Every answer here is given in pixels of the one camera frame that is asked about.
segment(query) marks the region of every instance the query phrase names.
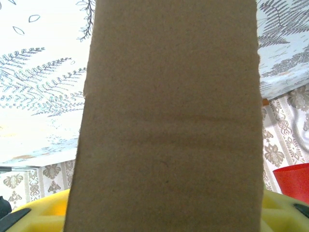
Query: red object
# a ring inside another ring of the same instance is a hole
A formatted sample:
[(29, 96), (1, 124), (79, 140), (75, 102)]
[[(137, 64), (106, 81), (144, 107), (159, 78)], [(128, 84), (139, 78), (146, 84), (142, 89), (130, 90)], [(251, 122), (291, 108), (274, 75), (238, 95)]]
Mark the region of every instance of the red object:
[(279, 168), (273, 173), (284, 195), (309, 204), (309, 163)]

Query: yellow plastic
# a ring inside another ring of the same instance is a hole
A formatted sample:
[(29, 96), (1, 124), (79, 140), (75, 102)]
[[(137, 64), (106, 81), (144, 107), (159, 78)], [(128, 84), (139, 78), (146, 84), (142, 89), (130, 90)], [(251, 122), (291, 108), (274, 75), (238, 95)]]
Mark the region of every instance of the yellow plastic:
[[(18, 209), (32, 210), (7, 232), (62, 232), (69, 190), (30, 202)], [(261, 232), (309, 232), (309, 218), (293, 207), (309, 206), (293, 198), (264, 190)]]

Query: fern print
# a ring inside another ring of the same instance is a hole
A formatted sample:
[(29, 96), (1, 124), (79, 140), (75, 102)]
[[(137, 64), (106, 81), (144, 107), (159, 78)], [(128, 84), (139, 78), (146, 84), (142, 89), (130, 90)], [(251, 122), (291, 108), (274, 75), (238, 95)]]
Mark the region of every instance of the fern print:
[(286, 44), (285, 36), (309, 31), (309, 1), (286, 0), (259, 1), (259, 9), (267, 16), (263, 35), (259, 38), (260, 47)]
[(93, 21), (95, 17), (95, 0), (82, 0), (76, 3), (78, 6), (83, 6), (81, 11), (86, 11), (87, 16), (84, 18), (87, 21), (86, 26), (82, 27), (80, 32), (83, 33), (83, 36), (78, 38), (81, 42), (85, 39), (90, 38), (92, 35)]
[(33, 112), (32, 115), (59, 116), (83, 110), (84, 98), (74, 86), (83, 81), (86, 68), (55, 76), (57, 69), (71, 58), (60, 58), (32, 69), (22, 70), (26, 61), (44, 48), (23, 49), (3, 55), (0, 60), (0, 107)]

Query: cardboard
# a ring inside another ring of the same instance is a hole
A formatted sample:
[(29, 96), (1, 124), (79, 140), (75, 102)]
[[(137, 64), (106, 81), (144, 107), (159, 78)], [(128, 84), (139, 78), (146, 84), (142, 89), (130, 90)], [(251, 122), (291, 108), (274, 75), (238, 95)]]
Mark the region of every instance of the cardboard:
[(65, 232), (259, 232), (255, 14), (97, 1)]

